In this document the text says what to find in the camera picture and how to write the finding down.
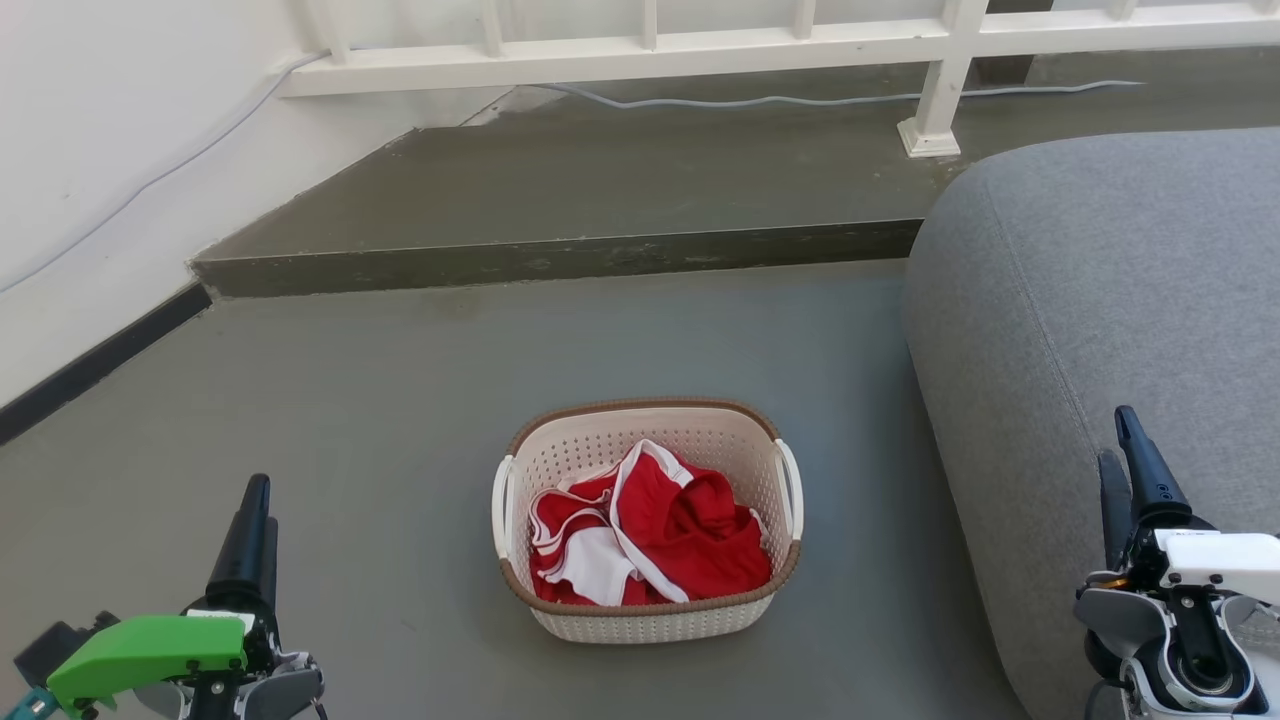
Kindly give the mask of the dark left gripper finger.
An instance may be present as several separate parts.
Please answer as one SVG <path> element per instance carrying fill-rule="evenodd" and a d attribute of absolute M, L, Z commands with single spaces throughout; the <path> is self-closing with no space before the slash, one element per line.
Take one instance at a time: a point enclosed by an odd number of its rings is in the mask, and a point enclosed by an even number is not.
<path fill-rule="evenodd" d="M 205 606 L 253 612 L 273 605 L 270 478 L 253 474 L 205 587 Z"/>
<path fill-rule="evenodd" d="M 276 619 L 278 536 L 278 520 L 266 518 L 262 546 L 262 601 L 269 610 L 269 625 L 275 632 L 279 630 Z"/>

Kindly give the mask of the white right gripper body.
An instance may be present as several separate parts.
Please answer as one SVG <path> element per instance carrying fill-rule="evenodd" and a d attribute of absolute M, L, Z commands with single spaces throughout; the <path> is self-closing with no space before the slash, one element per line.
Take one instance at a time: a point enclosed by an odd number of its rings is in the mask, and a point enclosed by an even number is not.
<path fill-rule="evenodd" d="M 1189 512 L 1105 511 L 1106 569 L 1076 591 L 1092 662 L 1242 662 L 1233 638 L 1277 603 L 1277 538 L 1221 533 Z"/>

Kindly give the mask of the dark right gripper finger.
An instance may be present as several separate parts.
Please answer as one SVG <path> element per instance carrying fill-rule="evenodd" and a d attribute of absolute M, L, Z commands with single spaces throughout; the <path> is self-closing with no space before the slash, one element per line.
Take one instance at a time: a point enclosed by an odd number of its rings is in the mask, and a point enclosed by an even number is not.
<path fill-rule="evenodd" d="M 1098 455 L 1097 469 L 1105 562 L 1110 571 L 1120 571 L 1132 536 L 1132 486 L 1125 462 L 1110 448 Z"/>
<path fill-rule="evenodd" d="M 1132 515 L 1138 527 L 1189 527 L 1193 510 L 1158 446 L 1134 407 L 1114 411 L 1117 442 L 1125 454 L 1132 487 Z"/>

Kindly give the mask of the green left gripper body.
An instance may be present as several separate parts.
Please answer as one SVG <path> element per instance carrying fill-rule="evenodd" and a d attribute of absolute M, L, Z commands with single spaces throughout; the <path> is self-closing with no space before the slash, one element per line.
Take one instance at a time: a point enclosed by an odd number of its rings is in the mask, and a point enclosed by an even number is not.
<path fill-rule="evenodd" d="M 251 612 L 101 612 L 91 628 L 51 625 L 14 665 L 29 688 L 17 719 L 97 719 L 124 693 L 165 719 L 326 716 L 314 656 L 282 651 L 271 619 Z"/>

